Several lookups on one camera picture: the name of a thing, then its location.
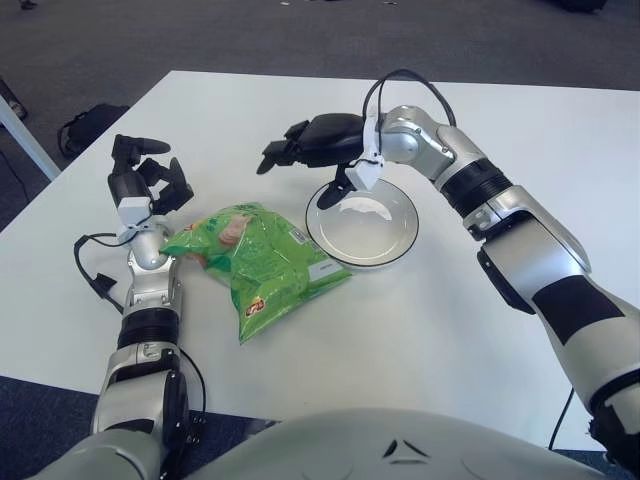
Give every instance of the logo on bag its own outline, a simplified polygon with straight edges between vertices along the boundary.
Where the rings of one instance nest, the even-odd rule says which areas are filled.
[[[246,316],[250,317],[254,313],[258,313],[264,310],[264,306],[265,306],[264,300],[262,298],[260,297],[254,298],[253,302],[251,302],[251,305],[249,305],[249,307],[247,308]]]

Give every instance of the table leg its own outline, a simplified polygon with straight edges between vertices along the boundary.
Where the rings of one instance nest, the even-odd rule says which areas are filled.
[[[51,157],[44,151],[38,141],[33,138],[31,132],[24,126],[2,96],[0,96],[0,122],[49,180],[53,181],[54,178],[60,175],[58,166],[51,160]]]

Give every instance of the gray carpet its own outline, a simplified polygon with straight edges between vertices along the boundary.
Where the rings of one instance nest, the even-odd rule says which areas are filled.
[[[408,67],[434,81],[640,90],[638,0],[610,0],[597,14],[550,0],[395,1],[40,0],[24,12],[6,0],[0,75],[63,168],[60,125],[99,102],[132,104],[174,69],[376,78]],[[46,186],[3,130],[0,150],[31,198]],[[25,204],[0,161],[0,230]],[[82,438],[94,404],[90,395],[0,377],[0,478],[32,474]],[[240,441],[250,421],[213,423],[217,443],[190,468]],[[599,454],[572,455],[604,468]]]

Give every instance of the green chip bag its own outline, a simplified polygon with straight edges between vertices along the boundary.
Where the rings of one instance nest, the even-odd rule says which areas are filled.
[[[188,226],[162,252],[195,256],[231,287],[240,343],[351,276],[304,233],[258,203],[228,207]]]

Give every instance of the white table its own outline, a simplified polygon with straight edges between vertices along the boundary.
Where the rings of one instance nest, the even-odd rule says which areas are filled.
[[[120,318],[76,271],[72,246],[118,221],[106,177],[116,133],[169,142],[196,192],[182,227],[256,200],[304,226],[308,199],[333,169],[275,168],[260,152],[293,123],[359,112],[370,81],[171,72],[0,235],[0,374],[97,393]],[[640,94],[441,84],[460,127],[583,242],[602,286],[638,304]],[[384,104],[441,109],[413,83]],[[168,162],[169,155],[157,157]],[[429,182],[388,165],[415,202],[413,249],[288,315],[240,347],[228,290],[193,262],[181,342],[200,365],[212,411],[288,419],[346,407],[429,410],[545,445],[570,385],[536,317],[512,310],[476,264],[479,244]],[[86,247],[84,264],[129,279],[125,251]],[[357,301],[368,292],[366,301]],[[190,395],[200,394],[188,367]],[[558,448],[602,449],[574,400]]]

